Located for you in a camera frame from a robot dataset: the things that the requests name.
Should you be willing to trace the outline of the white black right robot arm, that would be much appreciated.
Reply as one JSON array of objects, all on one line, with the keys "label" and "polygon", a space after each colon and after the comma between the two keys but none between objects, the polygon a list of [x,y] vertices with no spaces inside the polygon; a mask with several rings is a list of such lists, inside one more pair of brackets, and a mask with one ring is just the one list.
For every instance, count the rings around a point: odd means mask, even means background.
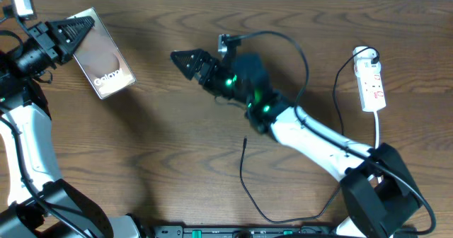
[{"label": "white black right robot arm", "polygon": [[261,133],[301,152],[340,185],[349,217],[336,229],[349,237],[395,237],[422,206],[420,191],[389,144],[377,148],[333,131],[273,88],[259,55],[219,60],[202,49],[173,51],[188,80],[215,96],[246,104],[246,118]]}]

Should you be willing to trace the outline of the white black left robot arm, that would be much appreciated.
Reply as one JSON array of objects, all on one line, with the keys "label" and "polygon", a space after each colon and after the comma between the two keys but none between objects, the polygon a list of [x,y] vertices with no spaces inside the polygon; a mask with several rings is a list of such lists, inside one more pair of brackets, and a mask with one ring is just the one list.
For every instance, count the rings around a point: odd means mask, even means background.
[{"label": "white black left robot arm", "polygon": [[1,137],[10,174],[2,237],[145,237],[127,214],[108,217],[62,178],[52,118],[40,84],[48,67],[72,59],[95,21],[90,16],[39,23],[29,38],[1,53]]}]

